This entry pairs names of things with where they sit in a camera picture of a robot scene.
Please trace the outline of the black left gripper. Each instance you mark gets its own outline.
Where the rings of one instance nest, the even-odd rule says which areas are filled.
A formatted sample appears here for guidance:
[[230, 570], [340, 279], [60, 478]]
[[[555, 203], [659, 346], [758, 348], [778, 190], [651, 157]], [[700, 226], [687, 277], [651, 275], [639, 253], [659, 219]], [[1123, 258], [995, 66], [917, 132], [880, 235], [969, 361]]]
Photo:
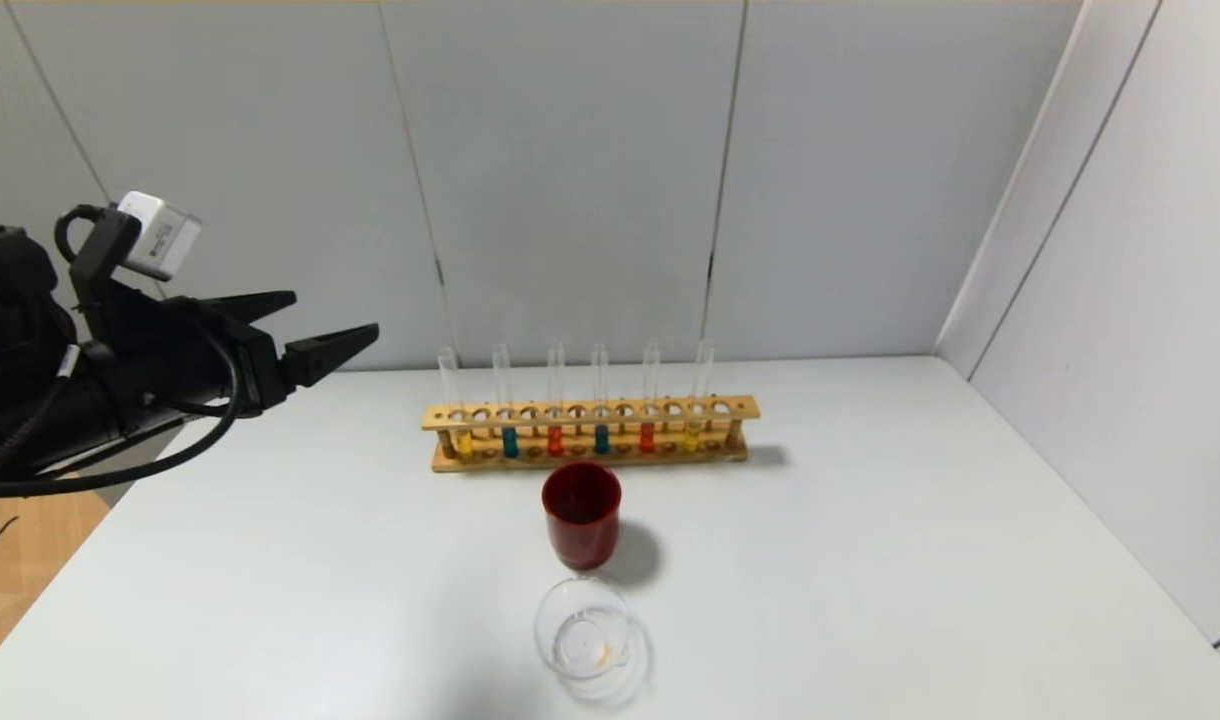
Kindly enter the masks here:
[[179, 419], [177, 405], [229, 397], [232, 369], [243, 382], [238, 415], [257, 416], [284, 401], [287, 389], [316, 386], [378, 340], [378, 323], [359, 325], [285, 343], [278, 361], [272, 337], [253, 323], [295, 301], [293, 290], [165, 301], [79, 297], [94, 343], [94, 383], [120, 434], [139, 436]]

